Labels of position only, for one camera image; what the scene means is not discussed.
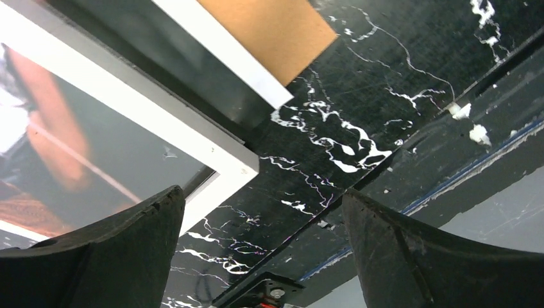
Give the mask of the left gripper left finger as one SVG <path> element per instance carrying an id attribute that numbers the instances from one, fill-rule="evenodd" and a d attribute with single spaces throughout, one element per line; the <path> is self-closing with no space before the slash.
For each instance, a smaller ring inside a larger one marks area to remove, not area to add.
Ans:
<path id="1" fill-rule="evenodd" d="M 160 307 L 185 209 L 174 185 L 33 246 L 1 251 L 2 307 Z"/>

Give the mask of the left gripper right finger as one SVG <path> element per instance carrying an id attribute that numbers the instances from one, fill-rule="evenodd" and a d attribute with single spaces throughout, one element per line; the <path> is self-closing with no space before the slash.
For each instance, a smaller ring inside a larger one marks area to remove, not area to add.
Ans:
<path id="1" fill-rule="evenodd" d="M 542 307 L 543 255 L 442 231 L 355 189 L 341 209 L 368 307 Z"/>

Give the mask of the white wooden photo frame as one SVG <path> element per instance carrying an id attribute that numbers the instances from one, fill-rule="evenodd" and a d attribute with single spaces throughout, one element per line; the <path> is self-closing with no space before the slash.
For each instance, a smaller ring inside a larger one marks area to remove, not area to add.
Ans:
<path id="1" fill-rule="evenodd" d="M 182 232 L 259 172 L 257 156 L 36 1 L 1 2 L 1 246 L 35 243 L 171 185 Z"/>

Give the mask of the printed colour photo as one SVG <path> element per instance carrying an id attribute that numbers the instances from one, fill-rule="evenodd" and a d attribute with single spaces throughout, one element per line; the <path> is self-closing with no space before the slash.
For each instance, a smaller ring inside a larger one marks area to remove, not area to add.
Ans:
<path id="1" fill-rule="evenodd" d="M 195 1 L 50 6 L 224 128 L 251 130 L 293 98 Z"/>

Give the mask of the brown fibreboard backing board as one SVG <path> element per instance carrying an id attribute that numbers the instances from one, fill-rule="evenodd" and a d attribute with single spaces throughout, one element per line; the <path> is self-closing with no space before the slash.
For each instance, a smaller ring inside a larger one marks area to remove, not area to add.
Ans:
<path id="1" fill-rule="evenodd" d="M 284 86 L 337 38 L 309 1 L 208 0 L 200 5 Z"/>

